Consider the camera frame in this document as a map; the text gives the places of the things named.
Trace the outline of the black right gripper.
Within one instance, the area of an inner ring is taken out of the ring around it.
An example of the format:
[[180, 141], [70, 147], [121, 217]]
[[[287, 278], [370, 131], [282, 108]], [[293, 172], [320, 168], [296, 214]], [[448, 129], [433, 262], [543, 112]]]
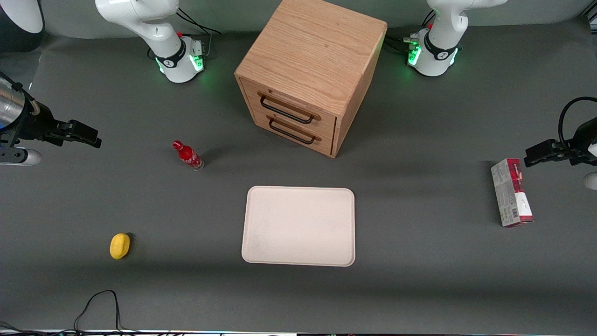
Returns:
[[65, 142], [79, 142], [91, 147], [100, 148], [102, 140], [98, 131], [77, 120], [69, 123], [55, 119], [51, 110], [36, 100], [23, 100], [14, 103], [19, 112], [14, 130], [14, 144], [22, 140], [38, 140], [62, 146]]

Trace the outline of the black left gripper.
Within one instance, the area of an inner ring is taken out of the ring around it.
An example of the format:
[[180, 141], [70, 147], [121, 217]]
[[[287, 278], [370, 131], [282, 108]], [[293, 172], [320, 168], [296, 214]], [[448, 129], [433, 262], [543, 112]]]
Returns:
[[591, 166], [597, 165], [596, 154], [590, 147], [596, 144], [597, 119], [593, 118], [580, 125], [574, 136], [565, 140], [563, 136], [563, 119], [558, 120], [557, 140], [545, 140], [525, 150], [524, 163], [531, 168], [542, 162], [559, 162], [569, 160], [572, 166], [581, 163]]

